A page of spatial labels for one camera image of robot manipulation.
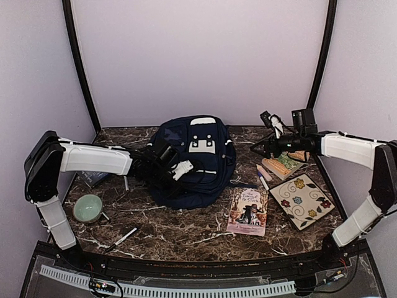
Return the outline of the orange green Treehouse book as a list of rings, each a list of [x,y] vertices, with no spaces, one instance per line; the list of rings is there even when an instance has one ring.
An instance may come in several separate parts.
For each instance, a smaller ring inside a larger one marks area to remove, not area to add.
[[[278,158],[263,158],[261,165],[284,181],[309,162],[309,159],[310,154],[305,151],[284,152]]]

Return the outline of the navy blue backpack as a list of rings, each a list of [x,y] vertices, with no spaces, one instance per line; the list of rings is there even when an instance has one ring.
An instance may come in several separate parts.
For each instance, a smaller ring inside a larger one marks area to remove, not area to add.
[[[175,194],[154,186],[149,193],[158,205],[173,209],[204,208],[213,204],[236,167],[236,150],[228,127],[212,115],[180,117],[163,123],[148,145],[167,141],[178,151],[177,162],[188,160],[194,168],[178,180],[184,187]]]

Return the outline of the pink Taming of Shrew book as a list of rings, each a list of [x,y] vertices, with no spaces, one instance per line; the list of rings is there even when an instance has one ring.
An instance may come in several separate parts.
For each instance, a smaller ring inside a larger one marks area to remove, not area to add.
[[[238,187],[234,190],[226,231],[263,237],[267,222],[269,192],[265,189]]]

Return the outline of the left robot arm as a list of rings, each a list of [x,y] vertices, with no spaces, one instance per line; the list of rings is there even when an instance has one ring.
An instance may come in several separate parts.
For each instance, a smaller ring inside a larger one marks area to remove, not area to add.
[[[175,191],[180,178],[192,170],[190,161],[179,161],[177,150],[164,140],[140,149],[74,142],[47,131],[24,163],[26,201],[34,204],[63,260],[75,271],[87,266],[78,241],[58,197],[58,178],[68,171],[97,171],[134,176],[156,187]]]

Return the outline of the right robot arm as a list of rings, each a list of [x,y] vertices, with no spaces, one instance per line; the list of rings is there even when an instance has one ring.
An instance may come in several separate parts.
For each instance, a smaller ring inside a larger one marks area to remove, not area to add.
[[[361,237],[392,213],[396,205],[396,141],[320,131],[312,109],[292,111],[292,127],[287,127],[278,115],[268,111],[260,118],[271,132],[251,147],[254,153],[269,159],[282,153],[303,151],[356,165],[372,174],[363,203],[322,241],[316,263],[322,269],[330,269],[348,247],[359,245]]]

